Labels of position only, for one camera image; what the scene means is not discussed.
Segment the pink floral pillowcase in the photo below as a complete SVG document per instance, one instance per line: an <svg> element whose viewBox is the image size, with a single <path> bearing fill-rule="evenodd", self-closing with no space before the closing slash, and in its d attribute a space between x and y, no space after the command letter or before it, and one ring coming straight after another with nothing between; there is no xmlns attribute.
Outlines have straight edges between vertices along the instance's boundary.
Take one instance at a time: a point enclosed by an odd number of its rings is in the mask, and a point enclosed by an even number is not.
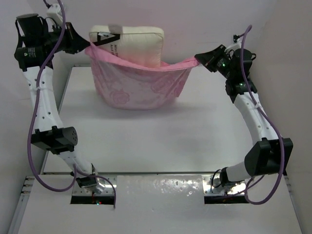
<svg viewBox="0 0 312 234"><path fill-rule="evenodd" d="M194 58L175 64L162 62L148 68L123 60L91 44L85 49L97 94L109 106L126 110L152 110L178 98L191 70L199 65Z"/></svg>

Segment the cream quilted pillow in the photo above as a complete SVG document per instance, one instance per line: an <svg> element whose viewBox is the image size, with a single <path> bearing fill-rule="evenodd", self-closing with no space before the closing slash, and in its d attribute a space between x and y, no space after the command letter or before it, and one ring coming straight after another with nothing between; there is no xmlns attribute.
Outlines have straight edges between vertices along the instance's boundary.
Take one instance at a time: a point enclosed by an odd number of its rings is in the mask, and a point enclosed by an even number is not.
<svg viewBox="0 0 312 234"><path fill-rule="evenodd" d="M153 26L95 25L89 40L97 48L148 68L160 67L164 31Z"/></svg>

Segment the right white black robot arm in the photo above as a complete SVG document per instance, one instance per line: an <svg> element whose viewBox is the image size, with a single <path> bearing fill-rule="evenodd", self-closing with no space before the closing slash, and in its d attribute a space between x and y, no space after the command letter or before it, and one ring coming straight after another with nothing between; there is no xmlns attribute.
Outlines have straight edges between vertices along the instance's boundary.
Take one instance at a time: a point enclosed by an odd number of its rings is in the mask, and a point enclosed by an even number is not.
<svg viewBox="0 0 312 234"><path fill-rule="evenodd" d="M255 176L284 174L293 149L292 140L278 135L267 119L257 89L249 78L255 58L256 54L247 49L226 49L224 45L195 55L206 69L219 72L226 79L226 93L240 111L253 141L241 163L221 169L221 186Z"/></svg>

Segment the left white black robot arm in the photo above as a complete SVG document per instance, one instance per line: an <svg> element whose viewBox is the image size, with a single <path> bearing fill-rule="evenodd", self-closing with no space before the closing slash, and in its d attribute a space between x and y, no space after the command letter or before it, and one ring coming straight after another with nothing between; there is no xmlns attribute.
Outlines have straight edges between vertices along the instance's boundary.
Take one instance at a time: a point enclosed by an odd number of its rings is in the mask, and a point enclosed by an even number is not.
<svg viewBox="0 0 312 234"><path fill-rule="evenodd" d="M35 169L31 146L50 151L62 158L73 171L74 181L79 187L91 192L99 186L94 166L75 153L78 135L74 127L64 127L58 113L53 90L53 64L55 53L64 51L76 54L90 43L81 37L69 22L55 23L49 31L46 19L38 14L18 16L15 21L18 44L14 53L20 69L27 80L34 108L27 137L27 156L30 168L37 181L54 192L56 189L45 184Z"/></svg>

